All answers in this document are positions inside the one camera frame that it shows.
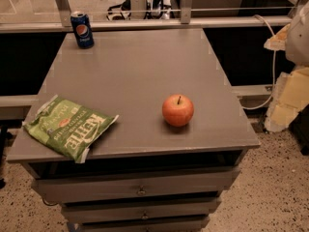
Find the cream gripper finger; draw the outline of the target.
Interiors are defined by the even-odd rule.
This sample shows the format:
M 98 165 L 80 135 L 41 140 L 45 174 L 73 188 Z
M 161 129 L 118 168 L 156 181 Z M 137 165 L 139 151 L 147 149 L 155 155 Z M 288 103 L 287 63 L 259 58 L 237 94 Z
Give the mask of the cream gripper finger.
M 290 73 L 281 72 L 267 110 L 265 128 L 270 132 L 285 130 L 308 104 L 309 67 L 296 67 Z
M 288 30 L 291 24 L 285 25 L 274 36 L 271 36 L 264 44 L 264 48 L 273 51 L 285 51 Z

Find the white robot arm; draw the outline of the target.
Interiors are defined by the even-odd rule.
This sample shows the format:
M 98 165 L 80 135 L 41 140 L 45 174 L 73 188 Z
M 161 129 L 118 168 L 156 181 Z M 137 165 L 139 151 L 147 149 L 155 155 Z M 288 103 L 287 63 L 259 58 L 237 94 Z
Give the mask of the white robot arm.
M 265 42 L 264 48 L 284 50 L 286 58 L 295 64 L 290 73 L 282 72 L 277 78 L 267 110 L 265 127 L 278 132 L 286 129 L 309 104 L 309 2 L 290 24 Z

